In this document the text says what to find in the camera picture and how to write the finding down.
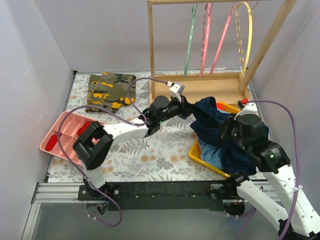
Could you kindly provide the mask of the green hanger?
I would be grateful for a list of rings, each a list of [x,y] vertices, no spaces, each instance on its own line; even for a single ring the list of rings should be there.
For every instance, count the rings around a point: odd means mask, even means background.
[[[186,78],[188,76],[191,48],[192,48],[192,44],[193,44],[193,35],[194,35],[195,22],[196,22],[197,6],[198,6],[198,3],[194,4],[192,6],[192,10],[191,10],[191,25],[190,25],[190,31],[189,31],[186,58],[185,58],[185,63],[184,63],[184,71],[183,71],[184,78]]]

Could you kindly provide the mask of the navy blue shorts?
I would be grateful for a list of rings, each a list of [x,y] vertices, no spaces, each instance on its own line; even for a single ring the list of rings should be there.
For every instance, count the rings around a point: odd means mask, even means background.
[[[196,133],[197,139],[221,148],[221,164],[224,172],[244,173],[247,176],[257,173],[256,166],[238,143],[221,138],[219,126],[227,121],[230,114],[217,109],[214,97],[205,97],[197,101],[193,105],[193,116],[195,121],[190,127]]]

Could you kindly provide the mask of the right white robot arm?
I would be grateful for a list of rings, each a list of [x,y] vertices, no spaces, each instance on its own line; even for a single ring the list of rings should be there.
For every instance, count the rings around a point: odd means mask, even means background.
[[[318,240],[320,216],[312,207],[298,182],[284,149],[268,139],[266,126],[256,114],[232,114],[219,127],[222,139],[238,143],[258,167],[278,195],[276,203],[244,173],[226,180],[226,192],[232,199],[248,201],[273,225],[283,240]]]

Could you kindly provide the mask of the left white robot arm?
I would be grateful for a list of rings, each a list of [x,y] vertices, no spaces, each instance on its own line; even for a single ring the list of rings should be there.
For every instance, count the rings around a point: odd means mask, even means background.
[[[117,124],[93,121],[73,145],[84,168],[86,192],[95,200],[101,200],[110,191],[103,176],[102,164],[113,146],[152,136],[160,130],[161,123],[175,116],[185,120],[193,111],[194,104],[188,102],[185,96],[168,99],[161,95],[131,121]]]

